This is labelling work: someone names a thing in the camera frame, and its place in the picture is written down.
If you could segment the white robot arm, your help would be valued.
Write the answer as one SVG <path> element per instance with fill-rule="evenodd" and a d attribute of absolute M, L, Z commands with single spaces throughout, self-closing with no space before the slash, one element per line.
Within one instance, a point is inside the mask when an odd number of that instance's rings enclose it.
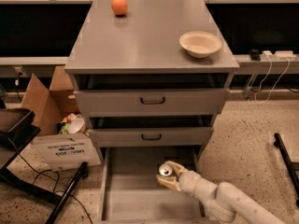
<path fill-rule="evenodd" d="M 286 224 L 236 186 L 228 182 L 216 185 L 179 163 L 166 161 L 159 167 L 156 177 L 168 189 L 198 200 L 210 215 L 220 221 L 231 223 L 236 215 L 240 215 L 249 224 Z"/>

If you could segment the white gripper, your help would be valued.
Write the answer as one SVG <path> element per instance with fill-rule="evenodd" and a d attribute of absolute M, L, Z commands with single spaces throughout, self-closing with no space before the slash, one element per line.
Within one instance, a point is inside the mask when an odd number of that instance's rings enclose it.
<path fill-rule="evenodd" d="M 157 181 L 171 190 L 182 191 L 186 194 L 193 194 L 195 186 L 201 179 L 201 176 L 194 171 L 186 171 L 186 168 L 176 162 L 167 161 L 165 163 L 165 172 L 167 176 L 157 175 Z"/>

